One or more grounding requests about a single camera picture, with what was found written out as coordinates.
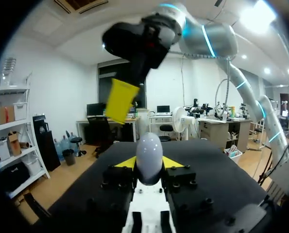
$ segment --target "window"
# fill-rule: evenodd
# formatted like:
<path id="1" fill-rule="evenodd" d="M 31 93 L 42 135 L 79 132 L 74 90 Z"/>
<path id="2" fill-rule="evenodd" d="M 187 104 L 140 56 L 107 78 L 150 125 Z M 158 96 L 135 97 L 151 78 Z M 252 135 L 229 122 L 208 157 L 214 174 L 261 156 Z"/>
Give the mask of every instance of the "window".
<path id="1" fill-rule="evenodd" d="M 98 89 L 98 98 L 99 103 L 107 103 L 107 99 L 109 98 L 111 87 L 112 87 L 112 78 L 115 77 L 118 71 L 128 70 L 130 68 L 130 63 L 121 63 L 116 65 L 110 65 L 99 68 L 99 89 Z M 146 108 L 146 84 L 139 86 L 140 90 L 135 97 L 133 103 L 136 101 L 138 104 L 138 108 Z"/>

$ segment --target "white desk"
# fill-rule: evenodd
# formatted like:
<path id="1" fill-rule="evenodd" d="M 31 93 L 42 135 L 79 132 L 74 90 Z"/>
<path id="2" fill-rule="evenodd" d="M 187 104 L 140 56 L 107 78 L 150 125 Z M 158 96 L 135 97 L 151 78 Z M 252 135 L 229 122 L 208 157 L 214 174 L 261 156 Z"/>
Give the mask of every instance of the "white desk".
<path id="1" fill-rule="evenodd" d="M 156 122 L 157 119 L 162 119 L 162 122 Z M 149 129 L 151 130 L 151 125 L 165 125 L 169 124 L 172 125 L 172 116 L 165 115 L 165 116 L 149 116 Z"/>
<path id="2" fill-rule="evenodd" d="M 133 125 L 134 142 L 136 142 L 136 124 L 137 124 L 139 119 L 140 119 L 140 117 L 136 117 L 134 119 L 132 119 L 132 118 L 126 118 L 125 119 L 125 123 L 129 123 L 129 124 Z M 117 122 L 113 121 L 110 118 L 107 121 L 109 122 L 109 124 L 118 124 Z M 84 134 L 84 126 L 87 124 L 89 124 L 87 118 L 76 121 L 77 134 L 79 137 L 81 137 L 83 139 L 82 143 L 86 142 L 85 134 Z"/>

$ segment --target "black trash can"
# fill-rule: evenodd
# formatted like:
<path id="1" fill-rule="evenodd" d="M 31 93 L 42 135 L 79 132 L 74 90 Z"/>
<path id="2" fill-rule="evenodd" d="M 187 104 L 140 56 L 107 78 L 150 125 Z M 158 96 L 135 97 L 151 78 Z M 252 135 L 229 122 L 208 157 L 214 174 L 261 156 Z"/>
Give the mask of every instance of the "black trash can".
<path id="1" fill-rule="evenodd" d="M 74 150 L 72 150 L 72 149 L 64 150 L 62 152 L 62 156 L 66 160 L 66 163 L 68 166 L 75 164 Z"/>

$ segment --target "yellow triangle marker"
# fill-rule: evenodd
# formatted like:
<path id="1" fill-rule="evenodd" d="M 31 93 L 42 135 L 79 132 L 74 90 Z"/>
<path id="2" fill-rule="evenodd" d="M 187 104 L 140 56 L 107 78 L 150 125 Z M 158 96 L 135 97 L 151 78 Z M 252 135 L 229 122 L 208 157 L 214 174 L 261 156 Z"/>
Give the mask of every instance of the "yellow triangle marker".
<path id="1" fill-rule="evenodd" d="M 171 167 L 183 167 L 184 165 L 177 163 L 176 161 L 173 161 L 165 156 L 163 156 L 163 162 L 165 168 L 171 168 Z"/>
<path id="2" fill-rule="evenodd" d="M 135 162 L 136 162 L 136 156 L 134 156 L 130 159 L 127 159 L 124 162 L 121 162 L 120 164 L 117 164 L 115 166 L 117 166 L 117 167 L 126 166 L 126 167 L 132 168 L 132 170 L 134 170 Z"/>

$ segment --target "robotic arm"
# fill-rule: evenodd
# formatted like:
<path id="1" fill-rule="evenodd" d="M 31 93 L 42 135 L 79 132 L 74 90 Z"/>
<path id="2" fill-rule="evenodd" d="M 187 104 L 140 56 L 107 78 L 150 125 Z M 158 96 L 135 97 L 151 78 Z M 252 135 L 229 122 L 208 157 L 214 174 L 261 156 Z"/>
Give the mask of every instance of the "robotic arm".
<path id="1" fill-rule="evenodd" d="M 216 59 L 243 98 L 252 120 L 265 120 L 273 164 L 267 174 L 284 193 L 289 193 L 286 137 L 268 97 L 263 95 L 257 100 L 243 73 L 230 62 L 238 52 L 231 26 L 214 22 L 202 25 L 181 3 L 162 3 L 137 25 L 113 25 L 104 33 L 102 40 L 108 52 L 131 62 L 130 74 L 118 74 L 117 78 L 134 85 L 142 83 L 151 68 L 158 68 L 171 45 L 177 42 L 182 52 L 179 54 L 187 58 Z"/>

